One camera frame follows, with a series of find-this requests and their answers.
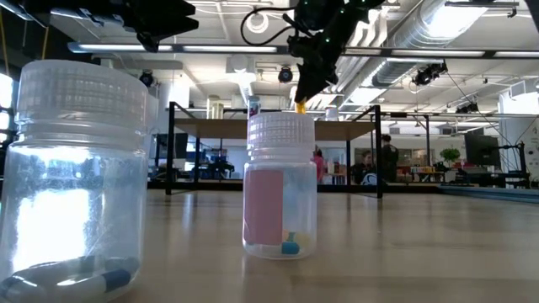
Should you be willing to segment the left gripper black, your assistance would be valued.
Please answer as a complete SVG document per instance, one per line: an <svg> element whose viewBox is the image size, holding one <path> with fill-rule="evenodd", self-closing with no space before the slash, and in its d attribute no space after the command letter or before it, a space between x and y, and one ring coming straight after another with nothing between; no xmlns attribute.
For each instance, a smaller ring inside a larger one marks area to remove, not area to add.
<svg viewBox="0 0 539 303"><path fill-rule="evenodd" d="M198 28L192 19L196 7L185 0L51 0L51 13L126 25L146 51L158 51L162 40Z"/></svg>

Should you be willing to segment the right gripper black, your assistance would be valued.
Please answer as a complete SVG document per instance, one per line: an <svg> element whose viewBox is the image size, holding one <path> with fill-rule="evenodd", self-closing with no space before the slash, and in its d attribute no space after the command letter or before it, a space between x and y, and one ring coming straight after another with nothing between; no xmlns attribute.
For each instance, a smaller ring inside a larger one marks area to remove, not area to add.
<svg viewBox="0 0 539 303"><path fill-rule="evenodd" d="M336 63L349 40L350 33L344 29L326 29L312 36L300 36L297 31L287 38L289 53L303 59L298 65L297 104L305 103L338 82Z"/></svg>

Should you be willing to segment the clear bottle pink label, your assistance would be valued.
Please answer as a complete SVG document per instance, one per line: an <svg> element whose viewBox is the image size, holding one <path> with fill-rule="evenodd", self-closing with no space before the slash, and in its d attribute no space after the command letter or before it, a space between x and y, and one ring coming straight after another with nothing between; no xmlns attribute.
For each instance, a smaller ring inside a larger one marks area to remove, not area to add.
<svg viewBox="0 0 539 303"><path fill-rule="evenodd" d="M297 259L317 246L315 124L306 114L248 120L243 173L243 248L253 256Z"/></svg>

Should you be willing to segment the clear bottle blue white capsules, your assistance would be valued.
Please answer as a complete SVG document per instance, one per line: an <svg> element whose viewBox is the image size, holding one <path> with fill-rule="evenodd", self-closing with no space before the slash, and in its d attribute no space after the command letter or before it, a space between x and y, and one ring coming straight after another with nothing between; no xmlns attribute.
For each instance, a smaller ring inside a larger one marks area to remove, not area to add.
<svg viewBox="0 0 539 303"><path fill-rule="evenodd" d="M156 106L126 73L78 61L22 69L0 215L0 303L106 303L142 264Z"/></svg>

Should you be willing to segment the wooden shelf black metal legs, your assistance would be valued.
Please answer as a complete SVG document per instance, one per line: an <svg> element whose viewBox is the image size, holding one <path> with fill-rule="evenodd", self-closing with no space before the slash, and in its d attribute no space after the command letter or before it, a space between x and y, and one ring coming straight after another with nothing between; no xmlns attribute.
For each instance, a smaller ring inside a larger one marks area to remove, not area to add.
<svg viewBox="0 0 539 303"><path fill-rule="evenodd" d="M240 183L202 183L200 178L200 141L202 139L242 140L247 137L248 122L246 120L202 120L189 114L186 119L177 119L175 110L178 104L171 102L168 113L168 157L167 173L164 185L165 193L170 195L174 190L187 191L240 191ZM375 133L376 151L382 148L382 112L378 105L359 114L359 117L348 122L317 121L315 123L315 139L317 141L344 141L346 152L351 153L351 141L368 132ZM195 172L192 183L181 184L174 181L173 168L173 131L179 128L195 138Z"/></svg>

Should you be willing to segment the long ceiling light strip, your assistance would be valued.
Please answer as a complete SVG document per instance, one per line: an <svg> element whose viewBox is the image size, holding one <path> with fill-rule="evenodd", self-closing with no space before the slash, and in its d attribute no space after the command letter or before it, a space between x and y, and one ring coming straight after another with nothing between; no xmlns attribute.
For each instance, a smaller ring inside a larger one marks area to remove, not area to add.
<svg viewBox="0 0 539 303"><path fill-rule="evenodd" d="M73 53L138 53L138 52L148 52L158 53L158 52L174 52L181 51L180 46L174 45L159 45L157 49L147 50L142 45L133 45L133 44L85 44L78 42L70 42L67 44L68 49Z"/></svg>
<svg viewBox="0 0 539 303"><path fill-rule="evenodd" d="M393 56L429 56L429 57L481 57L483 51L477 50L393 50Z"/></svg>
<svg viewBox="0 0 539 303"><path fill-rule="evenodd" d="M276 53L274 46L236 46L236 45L185 45L185 52L200 53Z"/></svg>
<svg viewBox="0 0 539 303"><path fill-rule="evenodd" d="M494 54L495 58L510 59L539 59L539 50L525 51L497 51Z"/></svg>

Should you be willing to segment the person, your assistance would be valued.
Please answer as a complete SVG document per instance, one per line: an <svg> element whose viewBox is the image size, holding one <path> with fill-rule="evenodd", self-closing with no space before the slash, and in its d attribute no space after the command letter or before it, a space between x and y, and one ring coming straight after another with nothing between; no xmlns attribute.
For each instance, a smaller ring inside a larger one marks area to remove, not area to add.
<svg viewBox="0 0 539 303"><path fill-rule="evenodd" d="M324 159L323 153L319 148L317 148L314 152L313 161L315 162L317 168L317 182L318 184L321 184L323 182L324 175Z"/></svg>
<svg viewBox="0 0 539 303"><path fill-rule="evenodd" d="M397 180L399 150L391 140L390 135L382 135L382 172L387 182L394 183Z"/></svg>
<svg viewBox="0 0 539 303"><path fill-rule="evenodd" d="M365 151L362 154L361 161L351 167L353 181L362 185L361 181L367 173L376 174L376 166L373 164L373 157L370 151Z"/></svg>

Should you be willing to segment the black ceiling track device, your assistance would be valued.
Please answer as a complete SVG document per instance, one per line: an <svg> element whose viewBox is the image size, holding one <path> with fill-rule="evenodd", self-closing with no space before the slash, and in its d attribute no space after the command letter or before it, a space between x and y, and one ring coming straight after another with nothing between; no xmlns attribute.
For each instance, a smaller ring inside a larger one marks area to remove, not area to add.
<svg viewBox="0 0 539 303"><path fill-rule="evenodd" d="M427 86L442 74L448 72L446 63L433 63L429 64L424 68L420 68L417 71L417 74L412 79L412 83L416 86Z"/></svg>

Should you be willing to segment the green background potted plant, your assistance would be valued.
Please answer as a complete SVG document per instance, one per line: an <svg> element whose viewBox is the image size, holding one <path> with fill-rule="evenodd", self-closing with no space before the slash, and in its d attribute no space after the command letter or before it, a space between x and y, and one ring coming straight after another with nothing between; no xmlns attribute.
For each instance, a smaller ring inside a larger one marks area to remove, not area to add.
<svg viewBox="0 0 539 303"><path fill-rule="evenodd" d="M461 153L456 148L446 148L440 152L440 156L447 167L453 167L454 163L460 159Z"/></svg>

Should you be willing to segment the black monitor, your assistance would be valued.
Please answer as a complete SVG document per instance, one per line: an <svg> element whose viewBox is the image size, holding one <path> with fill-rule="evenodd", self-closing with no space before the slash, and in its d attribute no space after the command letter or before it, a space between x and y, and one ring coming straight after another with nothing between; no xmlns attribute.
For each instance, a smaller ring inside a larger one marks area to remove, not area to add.
<svg viewBox="0 0 539 303"><path fill-rule="evenodd" d="M501 167L499 142L496 137L467 133L464 141L468 163L475 166Z"/></svg>

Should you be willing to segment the black aluminium table frame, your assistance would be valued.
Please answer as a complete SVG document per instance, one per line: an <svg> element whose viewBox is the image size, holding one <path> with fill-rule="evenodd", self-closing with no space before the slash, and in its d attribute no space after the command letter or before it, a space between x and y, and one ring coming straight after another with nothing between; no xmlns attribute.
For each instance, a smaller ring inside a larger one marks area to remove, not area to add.
<svg viewBox="0 0 539 303"><path fill-rule="evenodd" d="M148 189L165 191L212 190L212 191L242 191L242 183L165 183L149 182ZM318 185L319 193L332 194L376 194L376 186L364 185ZM449 185L385 185L384 194L447 194L479 199L505 200L518 203L539 205L539 189L502 189L461 187Z"/></svg>

